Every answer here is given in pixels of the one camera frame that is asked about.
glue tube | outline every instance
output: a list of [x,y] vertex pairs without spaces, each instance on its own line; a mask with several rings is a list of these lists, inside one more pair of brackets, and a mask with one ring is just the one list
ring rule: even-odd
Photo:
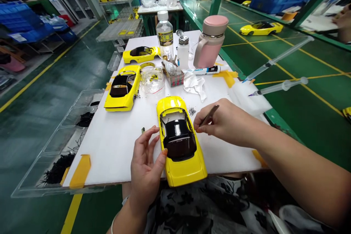
[[187,70],[184,70],[184,73],[186,71],[192,72],[195,75],[217,74],[220,72],[220,66],[213,66],[213,67],[204,68],[204,69],[187,69]]

white plastic bottle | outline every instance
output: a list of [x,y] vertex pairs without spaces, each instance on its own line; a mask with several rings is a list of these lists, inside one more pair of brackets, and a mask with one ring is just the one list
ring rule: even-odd
[[158,11],[157,17],[160,21],[156,26],[156,33],[160,45],[161,57],[166,55],[168,60],[172,60],[174,58],[173,26],[168,21],[168,11]]
[[186,36],[181,36],[179,38],[179,44],[177,49],[177,58],[179,61],[180,69],[189,68],[189,38]]

bottle cap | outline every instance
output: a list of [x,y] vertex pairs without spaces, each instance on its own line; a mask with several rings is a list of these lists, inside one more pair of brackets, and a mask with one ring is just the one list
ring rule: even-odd
[[159,21],[168,20],[168,11],[162,10],[157,12],[157,17]]
[[189,44],[189,38],[186,37],[186,36],[181,36],[181,37],[179,38],[179,44],[181,44],[181,45],[187,45],[187,44]]
[[227,29],[229,23],[228,18],[221,15],[213,15],[205,18],[202,25],[202,32],[206,35],[222,35]]

person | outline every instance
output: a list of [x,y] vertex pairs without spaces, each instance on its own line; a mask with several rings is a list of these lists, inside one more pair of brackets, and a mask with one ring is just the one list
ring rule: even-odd
[[[219,108],[213,119],[199,127],[215,104]],[[300,206],[284,206],[278,212],[291,233],[333,233],[345,228],[343,222],[350,222],[345,217],[350,216],[351,173],[285,133],[227,99],[201,109],[194,129],[258,150]],[[177,188],[164,188],[158,194],[167,156],[164,149],[153,162],[159,135],[149,140],[158,132],[159,128],[153,126],[135,141],[131,192],[108,233],[278,233],[271,213],[245,193],[242,179],[213,176]]]
[[339,41],[351,45],[351,4],[345,5],[343,10],[332,18],[332,22],[338,27]]

pink thermos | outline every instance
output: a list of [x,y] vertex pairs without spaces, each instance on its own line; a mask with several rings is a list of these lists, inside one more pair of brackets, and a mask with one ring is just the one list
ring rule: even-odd
[[205,18],[194,57],[195,68],[209,68],[215,65],[224,41],[228,18],[214,15]]

